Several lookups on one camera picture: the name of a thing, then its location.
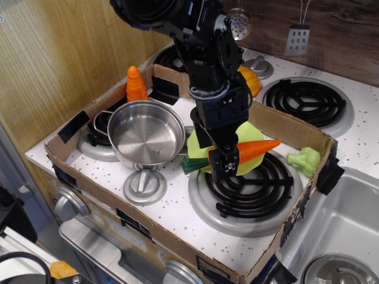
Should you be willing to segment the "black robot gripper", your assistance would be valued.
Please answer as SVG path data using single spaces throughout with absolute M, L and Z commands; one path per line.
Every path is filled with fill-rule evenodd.
M 237 129 L 248 120 L 252 106 L 249 88 L 233 85 L 212 98 L 193 95 L 191 111 L 199 148 L 215 147 L 208 152 L 211 175 L 218 182 L 237 175 L 239 150 Z

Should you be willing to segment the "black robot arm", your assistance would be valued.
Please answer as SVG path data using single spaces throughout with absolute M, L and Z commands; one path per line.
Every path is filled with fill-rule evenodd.
M 189 76 L 191 111 L 200 147 L 213 146 L 215 181 L 234 177 L 240 164 L 237 129 L 248 120 L 252 93 L 238 68 L 243 49 L 219 1 L 111 1 L 128 25 L 169 36 Z

